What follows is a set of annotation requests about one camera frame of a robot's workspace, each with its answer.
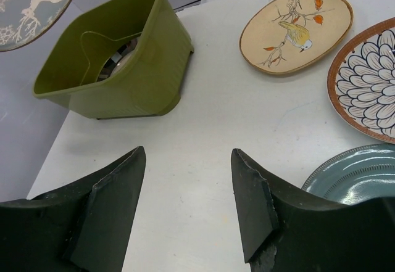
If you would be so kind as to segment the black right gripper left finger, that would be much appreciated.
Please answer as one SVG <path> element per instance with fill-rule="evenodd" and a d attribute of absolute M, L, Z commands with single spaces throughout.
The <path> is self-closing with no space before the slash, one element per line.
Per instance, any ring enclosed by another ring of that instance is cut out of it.
<path fill-rule="evenodd" d="M 137 147 L 33 199 L 1 204 L 2 271 L 121 271 L 146 167 Z"/>

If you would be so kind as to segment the brown rimmed petal pattern bowl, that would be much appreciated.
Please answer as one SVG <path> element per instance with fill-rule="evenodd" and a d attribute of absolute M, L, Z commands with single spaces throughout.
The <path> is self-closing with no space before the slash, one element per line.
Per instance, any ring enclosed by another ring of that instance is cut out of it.
<path fill-rule="evenodd" d="M 326 86 L 333 108 L 345 122 L 394 143 L 394 19 L 347 42 L 333 59 Z"/>

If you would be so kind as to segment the grey reindeer snowflake plate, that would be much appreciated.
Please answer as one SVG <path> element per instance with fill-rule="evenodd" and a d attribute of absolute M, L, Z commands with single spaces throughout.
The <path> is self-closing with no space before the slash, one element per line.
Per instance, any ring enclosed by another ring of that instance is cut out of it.
<path fill-rule="evenodd" d="M 1 51 L 24 47 L 46 33 L 72 0 L 1 0 Z"/>

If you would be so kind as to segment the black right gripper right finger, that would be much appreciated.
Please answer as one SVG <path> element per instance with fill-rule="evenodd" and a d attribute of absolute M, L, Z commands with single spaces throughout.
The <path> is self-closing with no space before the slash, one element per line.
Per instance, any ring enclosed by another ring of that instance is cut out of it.
<path fill-rule="evenodd" d="M 393 271 L 394 199 L 355 205 L 303 191 L 241 149 L 231 173 L 244 261 L 252 271 Z"/>

